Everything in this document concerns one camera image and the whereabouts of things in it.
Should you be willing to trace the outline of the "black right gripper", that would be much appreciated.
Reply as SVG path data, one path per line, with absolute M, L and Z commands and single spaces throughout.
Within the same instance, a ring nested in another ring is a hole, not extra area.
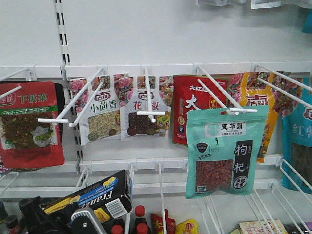
M 91 208 L 79 209 L 70 204 L 52 214 L 40 207 L 41 197 L 19 202 L 29 234 L 105 234 L 106 231 Z

